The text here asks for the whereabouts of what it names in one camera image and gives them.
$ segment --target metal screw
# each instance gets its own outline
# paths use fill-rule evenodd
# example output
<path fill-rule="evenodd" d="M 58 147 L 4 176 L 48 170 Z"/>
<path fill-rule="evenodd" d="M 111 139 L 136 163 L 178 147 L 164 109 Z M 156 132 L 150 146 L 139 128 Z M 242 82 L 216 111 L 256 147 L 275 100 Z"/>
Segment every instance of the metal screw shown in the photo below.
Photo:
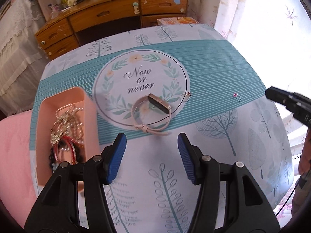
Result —
<path fill-rule="evenodd" d="M 101 161 L 101 156 L 100 155 L 96 155 L 96 156 L 93 157 L 93 160 L 95 162 Z"/>
<path fill-rule="evenodd" d="M 236 165 L 237 167 L 242 168 L 242 167 L 244 166 L 244 163 L 241 162 L 241 161 L 237 161 L 237 162 L 235 163 L 235 165 Z"/>
<path fill-rule="evenodd" d="M 67 161 L 63 161 L 63 162 L 60 163 L 60 167 L 61 167 L 61 168 L 65 168 L 65 167 L 67 167 L 68 165 L 69 165 L 69 163 L 68 163 Z"/>
<path fill-rule="evenodd" d="M 203 161 L 210 161 L 210 160 L 211 160 L 211 157 L 208 156 L 208 155 L 203 155 L 203 156 L 202 156 L 202 160 L 203 160 Z"/>

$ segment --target pink blanket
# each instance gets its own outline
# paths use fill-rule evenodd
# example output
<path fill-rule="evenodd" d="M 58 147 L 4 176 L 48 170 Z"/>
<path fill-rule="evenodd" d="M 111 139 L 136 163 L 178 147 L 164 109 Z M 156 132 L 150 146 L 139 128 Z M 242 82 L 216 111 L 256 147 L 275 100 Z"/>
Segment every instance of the pink blanket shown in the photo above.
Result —
<path fill-rule="evenodd" d="M 22 227 L 36 200 L 29 159 L 31 113 L 0 122 L 0 199 Z"/>

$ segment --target pink gem ring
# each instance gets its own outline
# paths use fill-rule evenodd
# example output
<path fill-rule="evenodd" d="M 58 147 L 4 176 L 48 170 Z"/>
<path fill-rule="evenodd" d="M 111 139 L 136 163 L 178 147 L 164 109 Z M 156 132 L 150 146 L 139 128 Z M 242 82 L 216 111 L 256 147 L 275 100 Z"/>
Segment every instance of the pink gem ring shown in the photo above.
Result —
<path fill-rule="evenodd" d="M 191 93 L 188 92 L 188 93 L 186 93 L 186 94 L 181 94 L 179 98 L 180 98 L 180 100 L 181 100 L 182 102 L 187 102 L 187 101 L 189 101 L 190 98 L 191 98 Z"/>
<path fill-rule="evenodd" d="M 236 98 L 238 102 L 242 101 L 241 96 L 239 94 L 237 94 L 237 93 L 234 93 L 233 97 Z"/>

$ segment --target white watch strap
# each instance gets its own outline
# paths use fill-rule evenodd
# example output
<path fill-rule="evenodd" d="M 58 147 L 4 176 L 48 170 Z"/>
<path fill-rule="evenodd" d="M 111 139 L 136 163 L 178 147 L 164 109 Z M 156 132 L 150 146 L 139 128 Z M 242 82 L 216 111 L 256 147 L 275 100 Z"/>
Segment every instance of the white watch strap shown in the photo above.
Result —
<path fill-rule="evenodd" d="M 145 95 L 142 98 L 139 98 L 132 106 L 132 117 L 134 120 L 134 127 L 137 130 L 143 131 L 144 133 L 150 133 L 150 134 L 160 135 L 160 136 L 168 135 L 169 134 L 168 132 L 161 132 L 161 131 L 163 131 L 169 125 L 169 122 L 170 122 L 171 116 L 172 116 L 172 109 L 171 108 L 169 108 L 169 119 L 168 119 L 167 123 L 161 128 L 154 129 L 154 128 L 148 127 L 148 125 L 146 125 L 146 124 L 138 124 L 136 122 L 136 120 L 134 118 L 134 111 L 141 103 L 146 102 L 146 101 L 148 101 L 148 95 Z"/>

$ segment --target blue gripper pad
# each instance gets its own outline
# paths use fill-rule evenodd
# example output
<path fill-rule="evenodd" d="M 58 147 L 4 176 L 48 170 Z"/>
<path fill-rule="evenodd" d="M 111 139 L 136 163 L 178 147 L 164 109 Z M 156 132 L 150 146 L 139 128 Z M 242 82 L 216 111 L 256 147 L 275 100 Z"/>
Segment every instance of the blue gripper pad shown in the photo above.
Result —
<path fill-rule="evenodd" d="M 106 156 L 108 160 L 108 173 L 106 181 L 110 184 L 117 176 L 119 166 L 121 164 L 123 154 L 126 148 L 126 136 L 124 133 L 119 133 L 114 143 Z"/>
<path fill-rule="evenodd" d="M 194 148 L 190 144 L 185 133 L 178 135 L 177 145 L 188 179 L 194 185 L 201 184 L 203 175 L 200 164 L 200 158 L 202 157 L 200 149 L 198 147 Z"/>

